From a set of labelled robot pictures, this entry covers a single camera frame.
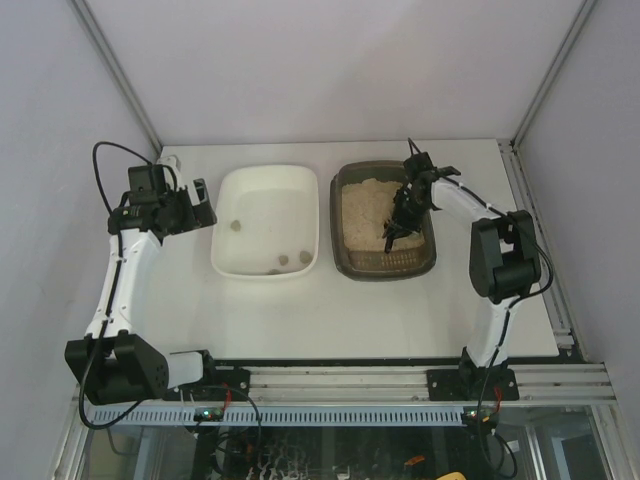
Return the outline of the black slotted litter scoop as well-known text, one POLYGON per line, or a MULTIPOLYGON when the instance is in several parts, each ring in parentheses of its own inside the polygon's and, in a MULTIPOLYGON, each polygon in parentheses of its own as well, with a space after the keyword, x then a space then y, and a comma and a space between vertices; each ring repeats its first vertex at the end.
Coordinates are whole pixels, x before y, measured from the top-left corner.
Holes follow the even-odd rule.
POLYGON ((392 251, 394 242, 396 240, 405 238, 411 233, 411 230, 407 230, 394 220, 389 220, 388 222, 386 222, 382 235, 382 238, 385 240, 384 253, 389 254, 392 251))

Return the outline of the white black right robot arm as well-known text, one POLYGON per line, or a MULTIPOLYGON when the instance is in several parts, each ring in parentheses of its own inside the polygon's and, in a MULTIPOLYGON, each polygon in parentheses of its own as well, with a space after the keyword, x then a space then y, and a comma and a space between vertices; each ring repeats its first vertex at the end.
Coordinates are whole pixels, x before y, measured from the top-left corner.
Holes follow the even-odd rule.
POLYGON ((428 153, 413 151, 404 161, 406 181, 393 198, 385 223, 384 252, 422 230, 431 211, 443 211, 469 229, 470 282, 483 299, 462 359, 487 370, 507 359, 511 317, 519 303, 536 293, 541 277, 540 251, 531 215, 525 210, 502 212, 458 179, 452 166, 435 166, 428 153))

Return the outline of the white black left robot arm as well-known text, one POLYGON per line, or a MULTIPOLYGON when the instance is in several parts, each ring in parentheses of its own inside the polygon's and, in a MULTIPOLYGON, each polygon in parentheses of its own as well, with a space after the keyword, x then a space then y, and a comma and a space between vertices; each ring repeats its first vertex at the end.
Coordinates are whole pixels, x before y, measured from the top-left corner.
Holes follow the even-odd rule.
POLYGON ((212 227, 217 218, 203 179, 178 183, 169 165, 128 171, 129 189, 109 214, 109 263, 93 319, 65 347, 65 361, 94 405, 160 399, 200 381, 205 354, 164 354, 144 338, 153 266, 169 236, 212 227))

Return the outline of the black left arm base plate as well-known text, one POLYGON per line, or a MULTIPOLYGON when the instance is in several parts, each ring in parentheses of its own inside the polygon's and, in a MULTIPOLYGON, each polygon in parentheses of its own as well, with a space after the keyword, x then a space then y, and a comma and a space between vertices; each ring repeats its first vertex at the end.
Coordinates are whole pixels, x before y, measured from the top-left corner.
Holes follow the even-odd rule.
POLYGON ((165 401, 244 401, 250 392, 251 372, 245 368, 217 368, 206 371, 198 382, 175 387, 162 397, 165 401))

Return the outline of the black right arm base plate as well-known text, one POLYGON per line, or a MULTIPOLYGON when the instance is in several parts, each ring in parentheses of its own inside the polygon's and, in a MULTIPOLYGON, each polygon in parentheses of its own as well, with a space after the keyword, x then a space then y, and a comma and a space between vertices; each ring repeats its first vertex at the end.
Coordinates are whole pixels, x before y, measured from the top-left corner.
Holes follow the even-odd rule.
POLYGON ((511 369, 484 369, 464 373, 458 368, 429 369, 426 372, 429 399, 432 401, 517 401, 520 393, 511 369))

